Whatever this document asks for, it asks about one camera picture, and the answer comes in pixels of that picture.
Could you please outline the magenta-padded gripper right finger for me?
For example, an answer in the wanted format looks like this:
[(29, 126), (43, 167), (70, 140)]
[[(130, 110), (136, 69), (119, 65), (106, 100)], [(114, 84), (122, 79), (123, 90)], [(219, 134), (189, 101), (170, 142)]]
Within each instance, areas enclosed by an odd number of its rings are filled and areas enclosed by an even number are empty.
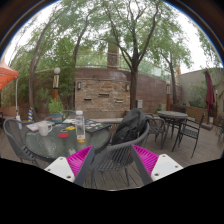
[(131, 147), (131, 155), (144, 185), (182, 169), (182, 166), (167, 154), (157, 155), (137, 145)]

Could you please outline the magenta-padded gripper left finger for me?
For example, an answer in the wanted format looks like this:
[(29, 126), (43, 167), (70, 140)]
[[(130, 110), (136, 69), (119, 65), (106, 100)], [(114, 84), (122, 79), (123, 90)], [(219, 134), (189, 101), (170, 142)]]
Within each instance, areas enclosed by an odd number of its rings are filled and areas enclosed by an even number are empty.
[(58, 157), (46, 168), (46, 171), (76, 185), (83, 186), (94, 155), (94, 146), (90, 145), (67, 158)]

